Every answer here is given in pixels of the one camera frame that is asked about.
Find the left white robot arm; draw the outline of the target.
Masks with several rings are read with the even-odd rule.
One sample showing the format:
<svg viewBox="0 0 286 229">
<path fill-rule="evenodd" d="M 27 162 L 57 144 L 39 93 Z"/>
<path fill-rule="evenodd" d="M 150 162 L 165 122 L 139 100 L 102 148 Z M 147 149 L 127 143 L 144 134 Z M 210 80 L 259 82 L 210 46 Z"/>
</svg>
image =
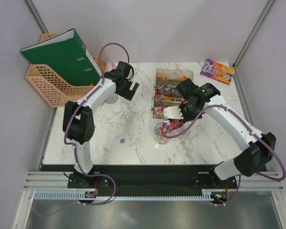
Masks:
<svg viewBox="0 0 286 229">
<path fill-rule="evenodd" d="M 139 83 L 132 81 L 134 68 L 119 62 L 116 69 L 105 72 L 100 81 L 84 97 L 64 107 L 63 125 L 64 144 L 74 150 L 74 168 L 79 175 L 79 183 L 84 187 L 94 185 L 95 176 L 90 173 L 93 168 L 90 153 L 90 140 L 95 132 L 94 113 L 101 104 L 113 94 L 128 101 L 132 100 Z"/>
</svg>

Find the clear bin lollipops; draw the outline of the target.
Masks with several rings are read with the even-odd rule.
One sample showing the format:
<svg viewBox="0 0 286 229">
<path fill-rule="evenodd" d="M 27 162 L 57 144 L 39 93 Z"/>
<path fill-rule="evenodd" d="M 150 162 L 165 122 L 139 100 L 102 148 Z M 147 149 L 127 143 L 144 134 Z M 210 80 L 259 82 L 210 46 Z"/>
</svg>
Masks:
<svg viewBox="0 0 286 229">
<path fill-rule="evenodd" d="M 176 86 L 170 84 L 160 84 L 155 86 L 156 92 L 176 92 Z"/>
</svg>

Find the clear bin opaque star candies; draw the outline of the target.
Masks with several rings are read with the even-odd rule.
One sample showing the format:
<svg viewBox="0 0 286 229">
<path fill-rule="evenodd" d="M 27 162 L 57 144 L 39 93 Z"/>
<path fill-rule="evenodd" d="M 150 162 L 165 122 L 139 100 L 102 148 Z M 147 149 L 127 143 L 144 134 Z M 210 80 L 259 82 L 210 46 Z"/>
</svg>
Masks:
<svg viewBox="0 0 286 229">
<path fill-rule="evenodd" d="M 154 119 L 164 119 L 163 111 L 165 106 L 155 106 L 152 108 L 153 118 Z"/>
</svg>

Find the magenta plastic scoop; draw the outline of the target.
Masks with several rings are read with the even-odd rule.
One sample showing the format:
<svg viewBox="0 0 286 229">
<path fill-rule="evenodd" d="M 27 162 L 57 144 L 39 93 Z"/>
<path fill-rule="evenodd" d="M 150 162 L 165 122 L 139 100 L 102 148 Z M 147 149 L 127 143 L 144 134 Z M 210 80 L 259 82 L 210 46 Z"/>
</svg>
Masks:
<svg viewBox="0 0 286 229">
<path fill-rule="evenodd" d="M 181 128 L 183 126 L 183 123 L 181 120 L 174 119 L 170 123 L 167 123 L 165 128 L 169 131 L 176 130 L 178 128 Z"/>
</svg>

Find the clear bin translucent star candies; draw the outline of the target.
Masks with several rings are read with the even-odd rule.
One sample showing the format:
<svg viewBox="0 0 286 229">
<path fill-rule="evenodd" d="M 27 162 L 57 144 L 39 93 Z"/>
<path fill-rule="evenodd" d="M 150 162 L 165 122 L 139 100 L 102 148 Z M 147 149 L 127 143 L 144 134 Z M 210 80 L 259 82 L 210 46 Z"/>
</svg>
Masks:
<svg viewBox="0 0 286 229">
<path fill-rule="evenodd" d="M 174 105 L 174 104 L 180 104 L 183 102 L 184 99 L 180 96 L 179 93 L 155 93 L 154 96 L 154 105 Z"/>
</svg>

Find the clear bin popsicle candies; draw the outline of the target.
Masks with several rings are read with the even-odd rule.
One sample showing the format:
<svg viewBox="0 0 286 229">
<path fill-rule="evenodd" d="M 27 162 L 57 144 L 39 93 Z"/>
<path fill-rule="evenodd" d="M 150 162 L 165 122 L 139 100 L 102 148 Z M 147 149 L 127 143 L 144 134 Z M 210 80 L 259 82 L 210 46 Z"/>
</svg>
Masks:
<svg viewBox="0 0 286 229">
<path fill-rule="evenodd" d="M 185 79 L 193 80 L 194 74 L 190 70 L 156 69 L 156 81 L 178 81 Z"/>
</svg>

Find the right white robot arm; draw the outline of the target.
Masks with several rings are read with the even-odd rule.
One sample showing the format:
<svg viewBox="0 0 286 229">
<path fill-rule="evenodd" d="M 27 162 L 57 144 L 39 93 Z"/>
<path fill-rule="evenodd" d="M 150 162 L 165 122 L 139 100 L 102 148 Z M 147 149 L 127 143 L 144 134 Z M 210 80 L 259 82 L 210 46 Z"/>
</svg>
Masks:
<svg viewBox="0 0 286 229">
<path fill-rule="evenodd" d="M 241 153 L 228 161 L 218 164 L 209 175 L 211 186 L 221 187 L 226 179 L 237 175 L 252 176 L 273 159 L 276 137 L 264 134 L 240 117 L 211 83 L 195 85 L 185 79 L 176 87 L 184 99 L 179 105 L 182 122 L 210 115 L 234 139 Z"/>
</svg>

